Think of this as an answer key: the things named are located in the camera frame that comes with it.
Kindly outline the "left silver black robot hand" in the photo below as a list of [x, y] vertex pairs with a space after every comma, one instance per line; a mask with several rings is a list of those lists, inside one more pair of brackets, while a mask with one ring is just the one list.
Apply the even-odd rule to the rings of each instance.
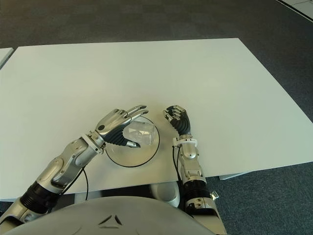
[[146, 105], [138, 105], [129, 110], [114, 109], [102, 118], [96, 125], [96, 132], [105, 143], [130, 148], [140, 148], [140, 144], [124, 137], [124, 129], [135, 119], [147, 114]]

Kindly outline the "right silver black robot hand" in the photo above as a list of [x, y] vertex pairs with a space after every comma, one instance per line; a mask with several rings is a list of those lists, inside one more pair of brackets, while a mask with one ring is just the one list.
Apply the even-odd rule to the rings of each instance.
[[163, 110], [163, 115], [180, 136], [191, 135], [190, 120], [184, 108], [179, 105], [173, 105]]

